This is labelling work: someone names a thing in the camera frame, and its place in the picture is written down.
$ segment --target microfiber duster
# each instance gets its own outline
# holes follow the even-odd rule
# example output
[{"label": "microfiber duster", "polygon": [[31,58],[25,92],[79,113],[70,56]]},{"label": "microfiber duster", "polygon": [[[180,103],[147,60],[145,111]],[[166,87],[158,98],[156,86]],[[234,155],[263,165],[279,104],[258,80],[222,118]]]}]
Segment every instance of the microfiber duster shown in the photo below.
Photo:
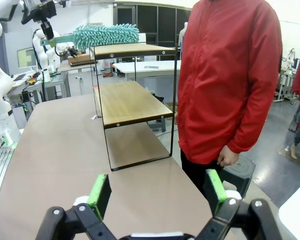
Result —
[{"label": "microfiber duster", "polygon": [[41,41],[41,45],[51,45],[73,42],[80,51],[90,47],[112,44],[132,44],[139,41],[139,29],[136,25],[120,24],[115,26],[81,25],[71,35],[55,37],[54,42]]}]

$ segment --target screw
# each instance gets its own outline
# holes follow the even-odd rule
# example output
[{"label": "screw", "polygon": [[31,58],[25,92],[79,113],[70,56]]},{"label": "screw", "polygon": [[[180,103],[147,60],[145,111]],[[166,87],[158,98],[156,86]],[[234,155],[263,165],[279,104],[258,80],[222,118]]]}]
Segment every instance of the screw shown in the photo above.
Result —
[{"label": "screw", "polygon": [[235,200],[235,199],[231,199],[230,201],[229,201],[229,204],[230,205],[234,205],[234,204],[236,204],[237,203],[237,201]]},{"label": "screw", "polygon": [[262,202],[261,201],[256,201],[254,205],[256,207],[261,207],[262,206]]}]

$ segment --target floor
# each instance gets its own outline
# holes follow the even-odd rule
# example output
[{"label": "floor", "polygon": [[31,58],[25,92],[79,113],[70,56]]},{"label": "floor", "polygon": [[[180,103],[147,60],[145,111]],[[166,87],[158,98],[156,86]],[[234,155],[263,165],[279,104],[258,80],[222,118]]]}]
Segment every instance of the floor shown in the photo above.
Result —
[{"label": "floor", "polygon": [[[79,73],[69,75],[71,95],[78,96],[81,93],[91,94],[93,86],[97,84],[96,76],[91,75],[90,72],[81,73],[80,76],[83,77],[84,87],[80,91],[79,82],[75,79],[78,75]],[[125,81],[125,79],[114,76],[109,78],[101,77],[99,81],[99,84],[106,84]],[[141,84],[148,88],[149,91],[160,91],[161,94],[169,91],[164,97],[167,99],[171,98],[171,79],[166,79],[166,81],[170,82],[165,83],[163,88],[158,79],[152,78],[151,81],[156,81],[156,83],[147,86],[147,81],[142,80]],[[294,133],[290,132],[288,127],[297,107],[298,103],[290,104],[288,101],[274,102],[258,142],[250,151],[242,153],[243,156],[251,159],[256,164],[253,180],[248,189],[245,201],[249,202],[256,198],[267,200],[276,219],[278,218],[279,208],[300,187],[300,160],[292,161],[289,157],[279,154],[280,151],[286,149],[293,142]],[[171,126],[172,121],[167,120],[166,132],[161,132],[161,130],[155,131],[155,134],[168,150],[170,150],[171,144]],[[181,166],[178,140],[179,136],[176,130],[173,137],[172,156]],[[225,187],[227,189],[233,188],[230,184],[225,184]],[[283,239],[290,239],[279,221],[278,225]],[[235,229],[233,232],[239,240],[246,239],[240,230]]]}]

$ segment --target shelf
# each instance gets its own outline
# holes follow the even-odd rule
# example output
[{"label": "shelf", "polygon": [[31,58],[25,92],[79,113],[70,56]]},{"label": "shelf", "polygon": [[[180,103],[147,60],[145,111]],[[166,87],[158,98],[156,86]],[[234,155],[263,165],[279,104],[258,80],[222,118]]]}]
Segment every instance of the shelf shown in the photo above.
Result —
[{"label": "shelf", "polygon": [[[174,115],[136,81],[105,84],[99,88],[105,129],[169,118]],[[97,87],[94,92],[100,106]]]},{"label": "shelf", "polygon": [[150,127],[137,123],[105,131],[112,171],[169,157],[169,152]]},{"label": "shelf", "polygon": [[90,50],[94,53],[96,60],[176,54],[173,48],[142,43],[95,46]]}]

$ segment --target mannequin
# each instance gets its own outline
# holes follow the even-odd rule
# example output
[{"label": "mannequin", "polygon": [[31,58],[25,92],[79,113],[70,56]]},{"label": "mannequin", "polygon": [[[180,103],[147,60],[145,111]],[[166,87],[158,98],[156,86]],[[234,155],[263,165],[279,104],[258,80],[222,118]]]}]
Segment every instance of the mannequin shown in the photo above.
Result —
[{"label": "mannequin", "polygon": [[182,29],[180,31],[180,34],[179,34],[179,47],[181,47],[181,45],[182,45],[182,42],[184,40],[184,36],[185,36],[186,30],[187,30],[187,27],[188,27],[188,23],[185,22],[184,23],[184,29]]}]

